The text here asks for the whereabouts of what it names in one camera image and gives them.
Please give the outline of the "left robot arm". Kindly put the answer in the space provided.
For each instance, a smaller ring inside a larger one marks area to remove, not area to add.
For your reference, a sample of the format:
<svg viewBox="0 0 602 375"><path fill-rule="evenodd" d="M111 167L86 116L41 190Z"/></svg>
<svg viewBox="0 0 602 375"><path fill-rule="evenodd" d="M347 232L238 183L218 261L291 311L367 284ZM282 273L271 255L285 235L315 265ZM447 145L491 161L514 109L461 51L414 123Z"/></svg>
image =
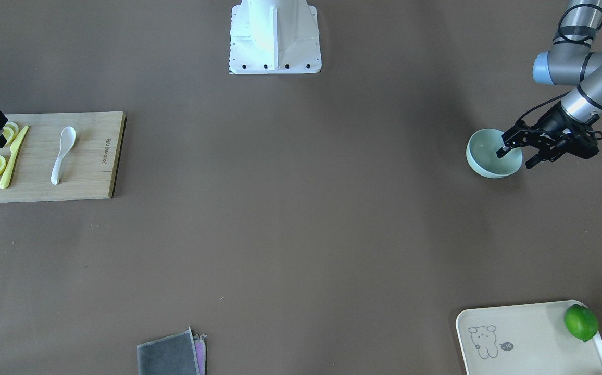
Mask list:
<svg viewBox="0 0 602 375"><path fill-rule="evenodd" d="M570 1L556 26L553 45L533 64L537 83L567 85L570 92L548 100L551 108L531 126L520 117L503 134L498 158L521 147L537 154L525 162L528 169L565 154L590 159L598 154L602 132L594 124L602 116L602 52L592 49L602 28L602 1Z"/></svg>

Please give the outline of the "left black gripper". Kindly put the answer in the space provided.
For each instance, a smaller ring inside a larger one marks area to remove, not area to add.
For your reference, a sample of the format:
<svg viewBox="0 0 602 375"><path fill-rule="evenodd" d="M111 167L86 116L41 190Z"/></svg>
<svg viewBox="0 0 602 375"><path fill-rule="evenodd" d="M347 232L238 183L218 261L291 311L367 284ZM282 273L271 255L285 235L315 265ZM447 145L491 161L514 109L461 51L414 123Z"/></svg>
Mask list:
<svg viewBox="0 0 602 375"><path fill-rule="evenodd" d="M521 147L534 147L538 152L525 162L527 169L556 161L564 154L590 159L599 153L600 131L593 129L598 120L599 114L593 113L585 122L577 121L557 102L533 126L527 126L520 117L504 132L504 144L496 150L496 156L522 158Z"/></svg>

